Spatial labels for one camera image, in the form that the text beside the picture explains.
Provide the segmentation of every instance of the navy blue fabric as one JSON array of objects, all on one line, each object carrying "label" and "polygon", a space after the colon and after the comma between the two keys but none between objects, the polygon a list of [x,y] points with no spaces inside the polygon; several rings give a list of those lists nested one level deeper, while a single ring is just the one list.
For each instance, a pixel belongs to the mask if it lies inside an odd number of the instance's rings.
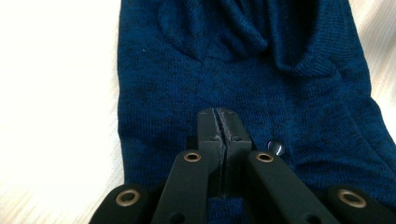
[{"label": "navy blue fabric", "polygon": [[[118,70],[127,183],[163,182],[196,113],[221,106],[258,148],[283,141],[309,188],[348,184],[396,206],[396,146],[347,0],[122,0]],[[209,211],[241,220],[238,199]]]}]

